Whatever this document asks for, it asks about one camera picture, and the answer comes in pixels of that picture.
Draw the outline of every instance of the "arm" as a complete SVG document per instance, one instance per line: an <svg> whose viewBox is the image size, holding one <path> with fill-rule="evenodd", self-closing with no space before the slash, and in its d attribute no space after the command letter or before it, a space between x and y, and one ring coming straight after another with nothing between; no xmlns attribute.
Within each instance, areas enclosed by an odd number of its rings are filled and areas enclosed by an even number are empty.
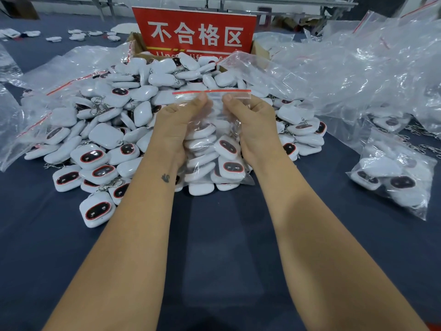
<svg viewBox="0 0 441 331"><path fill-rule="evenodd" d="M273 221L286 282L309 330L427 330L380 267L302 177L277 136L273 108L225 100Z"/></svg>
<svg viewBox="0 0 441 331"><path fill-rule="evenodd" d="M156 329L176 172L185 160L182 142L188 122L205 101L202 97L158 113L135 177L45 331Z"/></svg>

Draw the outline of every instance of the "dark blue table surface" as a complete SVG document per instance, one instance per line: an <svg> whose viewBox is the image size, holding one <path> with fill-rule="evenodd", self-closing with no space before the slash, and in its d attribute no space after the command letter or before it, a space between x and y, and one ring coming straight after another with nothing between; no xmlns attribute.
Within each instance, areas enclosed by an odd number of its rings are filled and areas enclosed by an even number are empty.
<svg viewBox="0 0 441 331"><path fill-rule="evenodd" d="M67 29L110 30L115 24L110 19L42 15L41 21L3 18L0 23L42 32L41 37L2 42L23 72L75 46L116 45L102 37L68 39ZM45 37L50 36L63 41L49 43ZM19 98L19 88L8 89ZM426 137L414 143L440 145ZM326 135L322 152L296 165L420 316L441 323L441 165L423 222L351 183L345 172L358 159ZM42 328L103 229L83 223L78 206L87 193L58 193L53 172L43 169L42 160L20 158L0 173L2 331ZM259 185L202 197L186 190L175 194L158 330L304 330L288 294Z"/></svg>

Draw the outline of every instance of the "red sign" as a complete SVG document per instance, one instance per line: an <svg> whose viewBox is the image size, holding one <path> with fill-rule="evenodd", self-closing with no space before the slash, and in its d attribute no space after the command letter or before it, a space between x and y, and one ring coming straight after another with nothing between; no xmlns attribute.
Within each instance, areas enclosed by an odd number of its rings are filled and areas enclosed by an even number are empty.
<svg viewBox="0 0 441 331"><path fill-rule="evenodd" d="M185 52L223 58L240 50L250 52L256 16L133 7L147 50L172 56Z"/></svg>

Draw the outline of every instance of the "hand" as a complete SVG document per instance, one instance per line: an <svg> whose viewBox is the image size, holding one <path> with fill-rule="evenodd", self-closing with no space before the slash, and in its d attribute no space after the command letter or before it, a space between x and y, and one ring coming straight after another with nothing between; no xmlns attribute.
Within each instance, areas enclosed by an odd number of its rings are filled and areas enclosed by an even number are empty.
<svg viewBox="0 0 441 331"><path fill-rule="evenodd" d="M207 103L207 94L201 92L192 101L178 105L173 103L162 108L157 116L149 147L161 148L173 157L177 168L186 159L183 141L187 126Z"/></svg>
<svg viewBox="0 0 441 331"><path fill-rule="evenodd" d="M251 95L251 109L230 94L222 98L225 107L242 124L240 146L245 160L254 168L283 150L277 135L274 108Z"/></svg>

